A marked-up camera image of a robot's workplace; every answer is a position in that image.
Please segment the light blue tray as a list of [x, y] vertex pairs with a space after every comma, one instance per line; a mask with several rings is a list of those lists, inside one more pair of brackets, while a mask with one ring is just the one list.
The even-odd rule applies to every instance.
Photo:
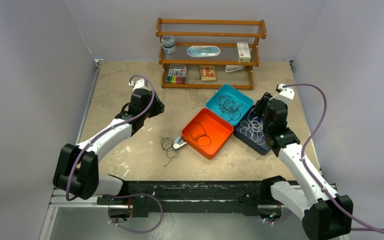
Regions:
[[207, 101], [205, 107], [235, 127], [253, 105], [251, 98], [231, 85], [224, 84]]

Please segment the orange tray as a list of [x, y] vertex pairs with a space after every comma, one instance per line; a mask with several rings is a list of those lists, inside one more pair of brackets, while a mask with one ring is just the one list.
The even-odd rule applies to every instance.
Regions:
[[233, 131], [231, 124], [203, 108], [183, 128], [181, 137], [203, 157], [212, 160], [233, 135]]

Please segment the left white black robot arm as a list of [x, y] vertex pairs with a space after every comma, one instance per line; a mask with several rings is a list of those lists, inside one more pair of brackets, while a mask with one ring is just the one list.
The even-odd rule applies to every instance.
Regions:
[[147, 118], [164, 112], [164, 104], [157, 94], [145, 88], [135, 89], [130, 102], [110, 124], [95, 136], [77, 145], [65, 144], [57, 161], [53, 186], [83, 200], [93, 195], [109, 195], [118, 205], [126, 203], [129, 191], [123, 181], [113, 176], [99, 174], [99, 162], [119, 143], [140, 130]]

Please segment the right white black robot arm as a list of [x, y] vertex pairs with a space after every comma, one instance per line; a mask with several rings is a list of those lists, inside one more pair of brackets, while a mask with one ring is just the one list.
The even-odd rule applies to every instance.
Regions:
[[266, 92], [256, 102], [254, 113], [263, 118], [265, 142], [290, 170], [300, 186], [293, 188], [286, 180], [275, 180], [261, 189], [268, 204], [284, 204], [301, 221], [310, 240], [330, 240], [351, 232], [354, 204], [348, 195], [340, 195], [326, 182], [307, 155], [296, 134], [287, 126], [287, 101], [281, 93]]

